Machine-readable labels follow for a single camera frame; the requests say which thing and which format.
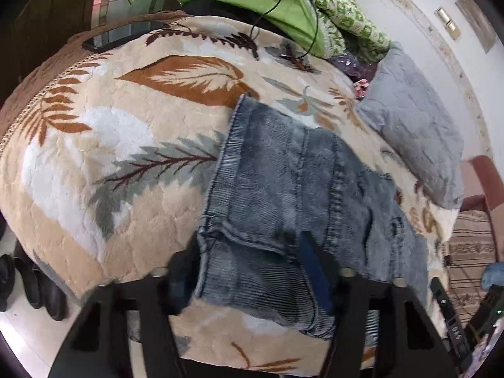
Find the gray pillow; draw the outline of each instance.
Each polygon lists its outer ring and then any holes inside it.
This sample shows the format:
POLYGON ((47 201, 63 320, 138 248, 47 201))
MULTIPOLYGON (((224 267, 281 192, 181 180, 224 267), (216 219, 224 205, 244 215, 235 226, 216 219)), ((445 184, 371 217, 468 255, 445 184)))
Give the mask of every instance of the gray pillow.
POLYGON ((441 99, 400 44, 392 44, 355 109, 397 151, 434 203, 460 207, 464 142, 441 99))

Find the striped rug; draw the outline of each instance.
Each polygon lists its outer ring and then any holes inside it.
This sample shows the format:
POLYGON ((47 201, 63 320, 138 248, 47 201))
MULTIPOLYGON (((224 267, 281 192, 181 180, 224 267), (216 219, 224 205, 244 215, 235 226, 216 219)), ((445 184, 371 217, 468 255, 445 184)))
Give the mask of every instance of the striped rug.
POLYGON ((448 242, 453 265, 449 268, 448 295, 465 325, 478 309, 486 292, 481 289, 481 274, 495 262, 490 218, 485 212, 460 212, 448 242))

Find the beige bedspread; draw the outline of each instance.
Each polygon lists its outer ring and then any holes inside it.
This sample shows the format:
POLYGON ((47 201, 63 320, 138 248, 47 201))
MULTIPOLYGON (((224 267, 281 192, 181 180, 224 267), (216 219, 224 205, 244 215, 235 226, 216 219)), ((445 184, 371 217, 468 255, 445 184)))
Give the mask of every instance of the beige bedspread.
MULTIPOLYGON (((249 93, 336 132, 372 169, 390 173, 397 201, 427 239, 429 276, 446 282, 444 242, 457 212, 433 205, 361 122, 344 74, 312 56, 281 59, 281 37, 260 30, 251 43, 249 32, 223 18, 182 18, 47 79, 0 147, 0 209, 27 253, 77 299, 101 282, 165 265, 198 225, 228 118, 249 93)), ((16 96, 8 103, 15 108, 16 96)), ((183 356, 210 364, 315 375, 328 346, 201 300, 171 322, 183 356)))

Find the folded denim jeans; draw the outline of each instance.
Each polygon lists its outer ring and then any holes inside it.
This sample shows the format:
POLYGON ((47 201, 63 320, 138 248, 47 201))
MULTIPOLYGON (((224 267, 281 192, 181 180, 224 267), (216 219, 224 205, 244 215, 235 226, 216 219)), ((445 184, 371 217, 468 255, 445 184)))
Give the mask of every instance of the folded denim jeans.
POLYGON ((427 243, 395 191, 339 136, 242 96, 198 229, 195 296, 331 339, 337 320, 317 305, 298 259, 299 235, 311 231, 340 266, 402 277, 425 304, 427 243))

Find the wall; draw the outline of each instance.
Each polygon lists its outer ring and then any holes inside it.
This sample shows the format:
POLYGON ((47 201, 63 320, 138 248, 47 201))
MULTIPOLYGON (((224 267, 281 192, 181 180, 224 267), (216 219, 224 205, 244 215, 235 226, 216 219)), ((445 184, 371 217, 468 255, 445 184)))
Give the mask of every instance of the wall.
MULTIPOLYGON (((456 0, 412 0, 425 14, 441 37, 448 43, 463 68, 479 101, 483 117, 487 124, 490 143, 497 169, 504 177, 504 129, 499 123, 503 120, 502 107, 497 79, 504 77, 504 47, 498 40, 492 50, 485 55, 482 46, 469 23, 455 5, 456 0), (462 35, 453 41, 435 16, 434 11, 443 6, 460 27, 462 35)), ((464 158, 468 159, 484 152, 481 135, 478 134, 477 112, 470 109, 468 101, 454 81, 454 73, 447 69, 432 41, 418 30, 411 18, 408 18, 399 5, 392 0, 357 0, 366 15, 389 36, 399 41, 404 50, 413 58, 424 72, 429 82, 438 92, 448 111, 453 116, 465 141, 464 158)))

